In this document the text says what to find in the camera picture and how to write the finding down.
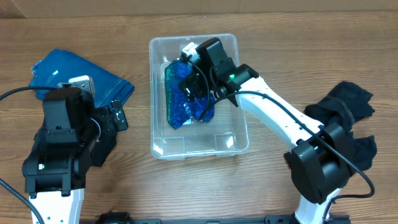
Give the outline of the blue sequin fabric bundle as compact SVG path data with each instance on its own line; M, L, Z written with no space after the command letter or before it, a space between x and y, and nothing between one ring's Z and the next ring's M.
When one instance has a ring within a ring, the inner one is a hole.
M200 78L203 77L201 71L192 68L189 62L183 63L181 60L174 60L165 68L167 121L174 129L180 128L191 118L209 122L214 117L215 108L212 104L215 102L215 97L207 87L204 87L205 95L194 96L193 101L190 101L179 87L181 81L196 74Z

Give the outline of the blue denim cloth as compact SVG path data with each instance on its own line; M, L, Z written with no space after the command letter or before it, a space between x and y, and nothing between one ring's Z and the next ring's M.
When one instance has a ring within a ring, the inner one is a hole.
M30 86L56 87L58 83L87 75L93 79L95 106L103 107L114 100L124 104L134 91L134 85L89 60L67 50L55 49L32 68Z

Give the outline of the black cloth bundle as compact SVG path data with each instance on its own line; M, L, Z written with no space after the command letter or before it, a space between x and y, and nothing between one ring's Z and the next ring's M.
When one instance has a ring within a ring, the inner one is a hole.
M304 114L324 125L339 124L348 135L353 157L350 161L362 171L372 167L377 154L374 136L355 138L352 127L364 118L369 118L375 110L369 104L373 94L355 83L342 81L318 103L308 105Z

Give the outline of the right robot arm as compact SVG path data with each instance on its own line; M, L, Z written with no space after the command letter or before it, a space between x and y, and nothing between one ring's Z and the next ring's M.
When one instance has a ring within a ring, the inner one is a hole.
M294 108L250 66L235 65L217 37L189 43L180 59L199 71L180 82L190 101L213 90L219 101L228 99L253 114L286 145L284 157L301 194L289 223L350 223L349 217L330 213L355 172L349 139L339 124L322 123Z

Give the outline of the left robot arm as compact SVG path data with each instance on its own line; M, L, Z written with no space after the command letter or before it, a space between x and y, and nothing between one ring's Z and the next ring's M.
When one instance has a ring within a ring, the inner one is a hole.
M23 162L25 192L45 223L79 223L90 167L100 167L128 129L119 100L97 108L77 87L49 91L44 122Z

